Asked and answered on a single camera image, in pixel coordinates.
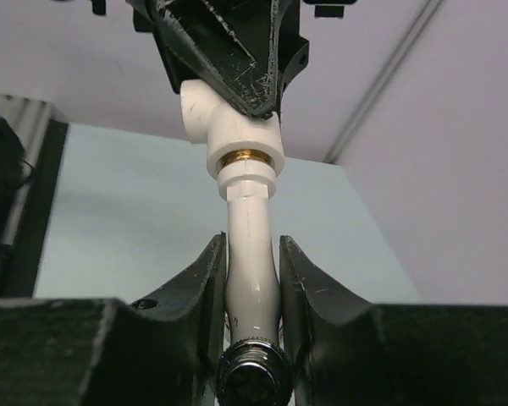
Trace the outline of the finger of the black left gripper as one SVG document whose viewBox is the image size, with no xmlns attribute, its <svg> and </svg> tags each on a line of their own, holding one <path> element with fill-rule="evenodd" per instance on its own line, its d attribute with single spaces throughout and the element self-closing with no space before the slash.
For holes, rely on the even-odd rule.
<svg viewBox="0 0 508 406">
<path fill-rule="evenodd" d="M 288 84 L 307 66 L 309 41 L 301 36 L 301 1 L 277 1 L 277 91 Z"/>
</svg>

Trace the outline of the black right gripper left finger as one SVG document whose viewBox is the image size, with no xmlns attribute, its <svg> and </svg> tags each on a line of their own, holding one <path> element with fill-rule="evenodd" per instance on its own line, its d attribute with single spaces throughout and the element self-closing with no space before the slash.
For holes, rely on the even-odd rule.
<svg viewBox="0 0 508 406">
<path fill-rule="evenodd" d="M 0 405 L 211 405 L 226 237 L 162 287 L 117 299 L 0 299 Z"/>
</svg>

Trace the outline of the white elbow pipe fitting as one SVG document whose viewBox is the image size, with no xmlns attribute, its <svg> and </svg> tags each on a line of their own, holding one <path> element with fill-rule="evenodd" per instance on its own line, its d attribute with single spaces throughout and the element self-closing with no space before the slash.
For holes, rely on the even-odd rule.
<svg viewBox="0 0 508 406">
<path fill-rule="evenodd" d="M 284 169 L 284 147 L 279 115 L 249 118 L 235 110 L 203 80 L 186 80 L 179 91 L 181 113 L 192 144 L 207 146 L 207 171 L 216 178 L 222 158 L 232 151 L 250 149 L 271 158 L 274 171 Z"/>
</svg>

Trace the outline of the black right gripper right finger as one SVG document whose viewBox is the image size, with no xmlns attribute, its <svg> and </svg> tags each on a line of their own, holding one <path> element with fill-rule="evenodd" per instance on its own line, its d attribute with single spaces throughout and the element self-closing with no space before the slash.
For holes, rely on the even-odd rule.
<svg viewBox="0 0 508 406">
<path fill-rule="evenodd" d="M 279 242 L 298 405 L 508 405 L 508 305 L 373 304 Z"/>
</svg>

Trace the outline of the grey white water faucet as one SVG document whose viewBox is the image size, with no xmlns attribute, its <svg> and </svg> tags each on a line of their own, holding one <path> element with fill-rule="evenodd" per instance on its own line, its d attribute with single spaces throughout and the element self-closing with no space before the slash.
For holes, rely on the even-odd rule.
<svg viewBox="0 0 508 406">
<path fill-rule="evenodd" d="M 279 345 L 281 297 L 269 216 L 275 182 L 275 171 L 253 160 L 231 163 L 218 175 L 229 254 L 229 347 L 216 375 L 222 405 L 286 405 L 292 393 L 290 364 Z"/>
</svg>

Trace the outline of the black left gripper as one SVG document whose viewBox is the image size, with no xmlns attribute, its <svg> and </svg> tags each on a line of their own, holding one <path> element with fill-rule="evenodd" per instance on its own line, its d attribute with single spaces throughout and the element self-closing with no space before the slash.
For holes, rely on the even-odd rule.
<svg viewBox="0 0 508 406">
<path fill-rule="evenodd" d="M 91 1 L 107 15 L 107 1 Z M 173 90 L 201 79 L 250 118 L 277 106 L 277 1 L 127 1 L 136 32 L 149 32 Z M 315 1 L 315 18 L 342 19 L 351 1 Z"/>
</svg>

